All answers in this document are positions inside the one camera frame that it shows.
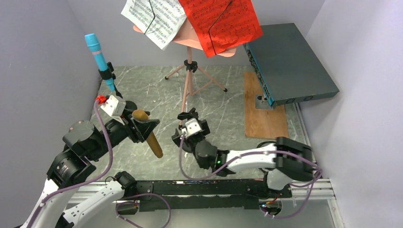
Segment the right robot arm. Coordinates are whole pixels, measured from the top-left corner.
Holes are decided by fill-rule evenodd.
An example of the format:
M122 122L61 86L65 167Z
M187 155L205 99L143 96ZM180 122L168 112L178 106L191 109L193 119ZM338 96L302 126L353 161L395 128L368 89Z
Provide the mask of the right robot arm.
M172 136L180 152L186 147L201 169L226 177L250 169L268 169L262 192L274 197L292 181L312 182L316 164L311 147L287 137L278 137L266 146L237 151L220 150L205 139L210 129L206 121L188 120Z

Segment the black desktop mic stand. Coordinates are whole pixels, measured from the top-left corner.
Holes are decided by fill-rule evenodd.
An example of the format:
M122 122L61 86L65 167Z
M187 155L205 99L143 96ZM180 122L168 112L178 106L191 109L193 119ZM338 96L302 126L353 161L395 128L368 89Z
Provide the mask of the black desktop mic stand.
M111 92L115 92L118 97L123 98L122 94L117 90L117 87L115 86L114 80L116 79L116 76L113 71L114 68L111 62L103 62L100 69L98 70L101 79L105 82L109 90Z
M195 119L199 118L198 112L196 111L195 107L191 108L188 112L181 112L177 115L177 119L181 120L181 121L189 120L192 118L195 118Z

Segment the red sheet music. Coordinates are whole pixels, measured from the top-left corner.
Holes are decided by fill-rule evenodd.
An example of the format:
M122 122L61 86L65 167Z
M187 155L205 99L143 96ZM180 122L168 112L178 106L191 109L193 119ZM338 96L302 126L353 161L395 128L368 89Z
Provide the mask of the red sheet music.
M263 35L250 0L181 0L207 58Z

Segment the pink music stand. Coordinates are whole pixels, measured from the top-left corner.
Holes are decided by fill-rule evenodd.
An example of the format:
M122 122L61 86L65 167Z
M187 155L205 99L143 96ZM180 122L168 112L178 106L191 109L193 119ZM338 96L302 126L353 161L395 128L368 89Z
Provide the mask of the pink music stand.
M223 86L221 83L219 83L213 76L211 76L209 73L207 73L202 67L198 66L197 62L193 60L192 58L192 50L193 49L199 49L202 50L202 46L199 42L198 36L189 22L188 19L185 20L179 31L177 32L176 36L173 38L172 42L183 45L187 48L187 58L184 60L183 64L179 65L175 70L171 71L169 74L167 74L164 78L167 80L171 76L173 76L176 73L179 73L179 71L183 68L186 69L186 77L185 77L185 83L184 83L184 92L182 96L182 106L181 106L181 111L185 111L186 108L186 102L187 102L187 97L192 96L210 84L214 83L216 84L221 90L224 92L227 92L227 88ZM193 89L193 74L196 71L200 71L202 74L207 76L210 80L207 84L203 85L200 87L198 90L194 91Z

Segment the blue toy microphone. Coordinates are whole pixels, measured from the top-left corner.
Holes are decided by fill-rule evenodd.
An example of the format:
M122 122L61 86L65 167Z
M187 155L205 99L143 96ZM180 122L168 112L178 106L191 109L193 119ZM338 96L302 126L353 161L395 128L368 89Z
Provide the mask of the blue toy microphone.
M84 37L86 45L89 48L90 52L92 53L95 62L98 66L98 69L100 69L101 64L103 62L106 62L104 55L102 53L100 42L94 33L86 34Z

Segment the gold toy microphone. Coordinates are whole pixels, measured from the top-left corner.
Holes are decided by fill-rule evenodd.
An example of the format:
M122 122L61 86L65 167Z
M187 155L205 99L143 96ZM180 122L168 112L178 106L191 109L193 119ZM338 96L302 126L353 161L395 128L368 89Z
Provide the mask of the gold toy microphone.
M160 123L158 119L149 119L149 115L140 109L136 109L132 112L132 117L140 132L141 139L145 140L149 145L151 151L157 158L163 157L163 150L153 133L153 130Z

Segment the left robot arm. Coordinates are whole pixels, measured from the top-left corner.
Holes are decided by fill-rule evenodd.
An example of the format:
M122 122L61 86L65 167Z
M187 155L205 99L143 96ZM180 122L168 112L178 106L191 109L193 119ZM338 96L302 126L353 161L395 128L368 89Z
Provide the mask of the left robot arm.
M65 147L53 160L33 211L23 223L25 228L80 228L113 201L129 200L137 193L137 181L126 171L118 172L109 184L79 203L67 204L80 187L92 183L89 176L96 170L94 162L104 155L113 161L113 148L128 138L143 143L151 137L158 119L148 119L148 112L139 110L134 102L97 100L94 111L116 108L110 120L101 123L101 130L87 120L74 123L63 137Z

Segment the white sheet music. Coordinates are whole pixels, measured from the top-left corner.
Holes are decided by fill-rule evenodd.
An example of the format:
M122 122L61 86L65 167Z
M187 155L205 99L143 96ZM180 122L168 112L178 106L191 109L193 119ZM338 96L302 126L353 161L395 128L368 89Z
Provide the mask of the white sheet music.
M164 50L187 19L177 0L128 0L121 15Z

